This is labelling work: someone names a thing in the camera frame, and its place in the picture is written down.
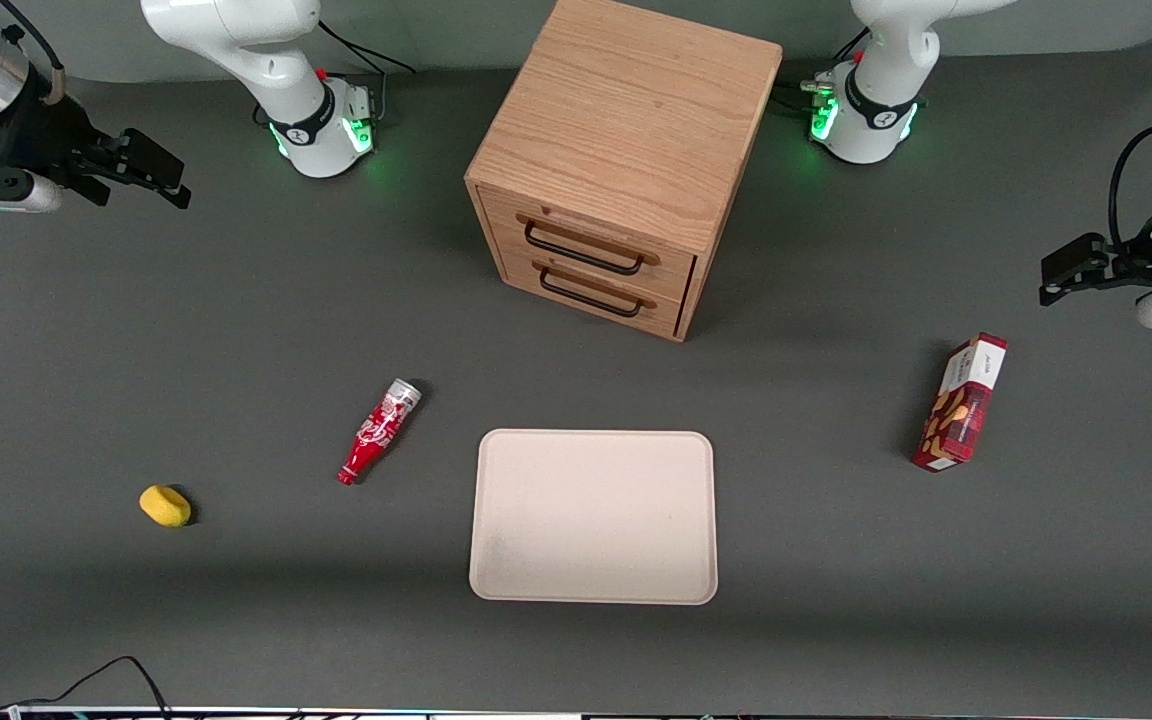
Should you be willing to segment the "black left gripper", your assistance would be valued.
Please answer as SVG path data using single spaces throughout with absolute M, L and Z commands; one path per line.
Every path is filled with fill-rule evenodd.
M 1084 233 L 1043 258 L 1039 305 L 1051 306 L 1074 291 L 1128 286 L 1152 290 L 1152 237 L 1114 241 Z

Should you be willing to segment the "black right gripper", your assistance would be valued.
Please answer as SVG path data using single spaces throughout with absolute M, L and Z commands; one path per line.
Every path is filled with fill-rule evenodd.
M 184 162 L 177 156 L 136 128 L 124 129 L 116 152 L 115 138 L 94 129 L 77 101 L 65 97 L 46 105 L 47 90 L 45 81 L 28 79 L 0 113 L 0 200 L 24 200 L 44 179 L 84 199 L 108 200 L 106 179 L 188 209 L 192 195 L 182 184 Z

